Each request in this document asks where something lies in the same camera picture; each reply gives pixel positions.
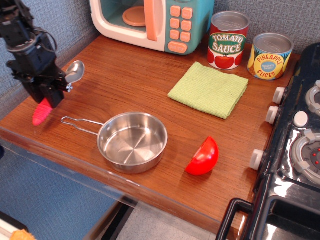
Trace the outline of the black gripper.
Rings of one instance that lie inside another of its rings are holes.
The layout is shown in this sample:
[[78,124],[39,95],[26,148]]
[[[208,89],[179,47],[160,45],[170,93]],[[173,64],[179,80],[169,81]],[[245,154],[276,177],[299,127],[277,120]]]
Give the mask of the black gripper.
[[67,92],[66,73],[56,65],[56,51],[45,33],[17,34],[6,38],[6,49],[14,60],[7,66],[29,95],[38,103],[46,101],[55,109]]

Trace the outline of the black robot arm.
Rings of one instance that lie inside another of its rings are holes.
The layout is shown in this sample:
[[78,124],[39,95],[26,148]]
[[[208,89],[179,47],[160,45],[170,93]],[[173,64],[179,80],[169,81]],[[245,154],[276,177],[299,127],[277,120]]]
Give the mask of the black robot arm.
[[69,74],[56,64],[57,42],[40,27],[35,27],[30,9],[20,0],[0,2],[0,36],[13,56],[6,65],[37,102],[47,100],[56,108],[71,90]]

